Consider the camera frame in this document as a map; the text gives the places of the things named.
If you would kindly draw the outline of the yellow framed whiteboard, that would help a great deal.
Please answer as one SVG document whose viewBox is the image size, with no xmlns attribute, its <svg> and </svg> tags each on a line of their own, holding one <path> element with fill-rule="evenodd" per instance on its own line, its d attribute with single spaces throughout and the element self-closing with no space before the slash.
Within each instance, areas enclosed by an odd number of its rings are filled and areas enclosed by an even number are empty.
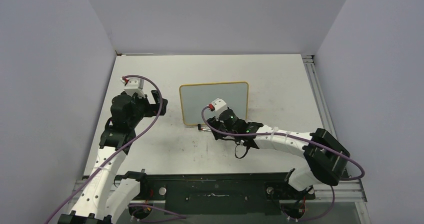
<svg viewBox="0 0 424 224">
<path fill-rule="evenodd" d="M 206 106 L 224 101 L 242 119 L 248 116 L 249 84 L 245 81 L 184 84 L 179 87 L 182 121 L 186 126 L 203 124 Z"/>
</svg>

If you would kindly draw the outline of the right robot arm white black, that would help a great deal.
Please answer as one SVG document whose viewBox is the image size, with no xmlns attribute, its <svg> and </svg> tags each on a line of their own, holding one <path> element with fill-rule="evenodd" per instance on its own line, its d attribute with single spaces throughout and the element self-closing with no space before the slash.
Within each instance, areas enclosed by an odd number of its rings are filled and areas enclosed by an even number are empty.
<svg viewBox="0 0 424 224">
<path fill-rule="evenodd" d="M 306 165 L 290 171 L 283 184 L 283 193 L 289 198 L 296 198 L 315 184 L 337 186 L 350 157 L 347 149 L 322 128 L 311 133 L 286 131 L 247 122 L 231 109 L 206 119 L 205 123 L 217 140 L 232 137 L 246 148 L 270 149 L 303 158 Z"/>
</svg>

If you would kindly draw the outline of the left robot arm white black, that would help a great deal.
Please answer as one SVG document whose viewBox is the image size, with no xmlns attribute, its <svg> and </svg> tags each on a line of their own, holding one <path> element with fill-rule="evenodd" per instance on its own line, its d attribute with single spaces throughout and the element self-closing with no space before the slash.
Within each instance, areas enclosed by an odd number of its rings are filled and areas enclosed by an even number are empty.
<svg viewBox="0 0 424 224">
<path fill-rule="evenodd" d="M 149 194 L 149 185 L 143 182 L 144 171 L 130 171 L 125 176 L 124 186 L 116 194 L 110 190 L 121 164 L 127 157 L 131 144 L 139 138 L 136 127 L 143 118 L 153 118 L 166 113 L 167 100 L 159 90 L 152 90 L 154 104 L 146 95 L 132 96 L 122 92 L 112 99 L 111 116 L 100 136 L 97 157 L 87 181 L 77 190 L 79 199 L 69 214 L 62 214 L 60 224 L 114 224 L 132 198 L 144 199 Z"/>
</svg>

